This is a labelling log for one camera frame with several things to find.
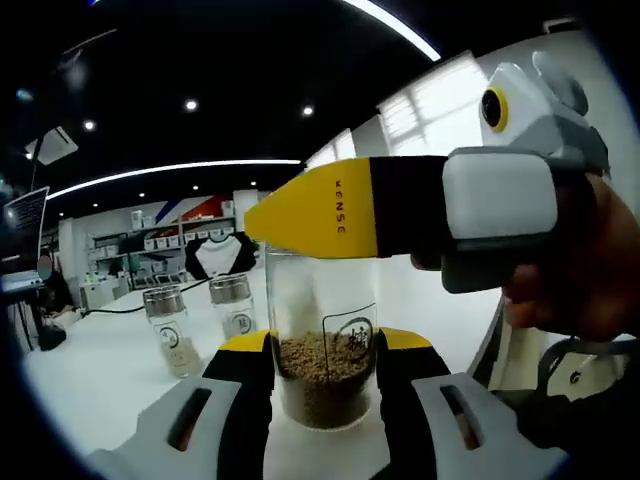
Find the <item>black ceiling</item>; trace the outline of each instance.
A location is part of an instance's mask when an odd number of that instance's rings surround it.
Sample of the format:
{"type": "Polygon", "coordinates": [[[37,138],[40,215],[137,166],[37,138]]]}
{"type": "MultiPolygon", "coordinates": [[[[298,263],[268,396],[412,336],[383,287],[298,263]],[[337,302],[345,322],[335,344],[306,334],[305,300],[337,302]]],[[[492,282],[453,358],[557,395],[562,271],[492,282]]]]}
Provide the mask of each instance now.
{"type": "MultiPolygon", "coordinates": [[[[551,1],[538,2],[526,15],[513,4],[376,3],[429,41],[443,60],[539,35],[542,21],[562,14],[551,1]]],[[[23,39],[10,60],[12,87],[34,91],[35,100],[13,100],[3,170],[11,183],[27,188],[32,163],[23,147],[57,125],[80,148],[50,166],[38,165],[36,186],[52,191],[174,163],[304,160],[434,66],[398,34],[340,0],[101,0],[61,8],[30,17],[31,40],[23,39]],[[75,60],[61,60],[61,52],[112,28],[117,32],[81,49],[75,60]],[[69,65],[86,72],[80,88],[69,86],[69,65]],[[199,102],[196,112],[185,112],[187,98],[199,102]],[[303,118],[307,104],[315,113],[303,118]],[[95,131],[83,130],[85,119],[96,122],[95,131]]],[[[48,217],[136,205],[141,191],[145,201],[193,196],[194,184],[198,194],[249,188],[251,181],[272,189],[299,170],[237,166],[139,176],[54,199],[48,217]]]]}

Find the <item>glass jar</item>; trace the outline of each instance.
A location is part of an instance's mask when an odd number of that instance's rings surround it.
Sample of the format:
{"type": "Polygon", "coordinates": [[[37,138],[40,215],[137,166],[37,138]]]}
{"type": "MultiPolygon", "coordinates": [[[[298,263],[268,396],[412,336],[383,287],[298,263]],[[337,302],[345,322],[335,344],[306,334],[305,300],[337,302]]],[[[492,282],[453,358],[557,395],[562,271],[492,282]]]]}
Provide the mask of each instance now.
{"type": "Polygon", "coordinates": [[[187,309],[180,288],[153,288],[142,294],[142,300],[169,371],[179,378],[200,373],[202,361],[185,332],[187,309]]]}
{"type": "Polygon", "coordinates": [[[249,280],[244,273],[214,278],[209,281],[211,303],[222,322],[226,340],[234,335],[256,331],[256,314],[249,280]]]}
{"type": "Polygon", "coordinates": [[[376,305],[368,259],[320,260],[267,247],[269,326],[285,413],[340,429],[369,410],[376,305]]]}

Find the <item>computer monitor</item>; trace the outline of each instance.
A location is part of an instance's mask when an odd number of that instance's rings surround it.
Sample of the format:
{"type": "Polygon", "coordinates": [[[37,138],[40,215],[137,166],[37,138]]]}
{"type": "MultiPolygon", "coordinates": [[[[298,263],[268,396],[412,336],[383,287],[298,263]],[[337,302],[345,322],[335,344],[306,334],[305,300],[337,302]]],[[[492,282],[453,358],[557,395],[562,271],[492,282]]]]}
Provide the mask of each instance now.
{"type": "Polygon", "coordinates": [[[43,187],[5,205],[9,234],[3,239],[0,250],[0,272],[3,276],[35,272],[48,193],[49,187],[43,187]]]}

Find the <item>metal lid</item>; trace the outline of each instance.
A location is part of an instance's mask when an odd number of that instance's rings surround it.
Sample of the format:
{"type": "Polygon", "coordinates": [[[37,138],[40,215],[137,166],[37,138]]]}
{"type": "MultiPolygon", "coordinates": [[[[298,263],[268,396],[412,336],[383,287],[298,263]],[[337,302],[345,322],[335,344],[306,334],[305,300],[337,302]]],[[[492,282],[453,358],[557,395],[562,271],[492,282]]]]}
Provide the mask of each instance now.
{"type": "Polygon", "coordinates": [[[249,280],[244,273],[210,280],[209,293],[213,303],[233,303],[251,297],[249,280]]]}
{"type": "Polygon", "coordinates": [[[185,309],[182,292],[177,285],[147,290],[142,294],[142,301],[149,317],[170,315],[185,309]]]}

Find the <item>camera lens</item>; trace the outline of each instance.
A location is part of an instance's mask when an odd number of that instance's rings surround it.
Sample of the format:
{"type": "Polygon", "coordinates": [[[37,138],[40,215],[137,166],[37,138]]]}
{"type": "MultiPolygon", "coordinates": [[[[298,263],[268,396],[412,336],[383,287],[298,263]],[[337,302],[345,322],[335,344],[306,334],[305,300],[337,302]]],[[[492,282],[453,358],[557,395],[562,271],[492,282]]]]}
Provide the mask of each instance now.
{"type": "Polygon", "coordinates": [[[500,123],[502,108],[500,107],[500,99],[493,90],[487,90],[482,95],[482,116],[490,127],[495,128],[500,123]]]}

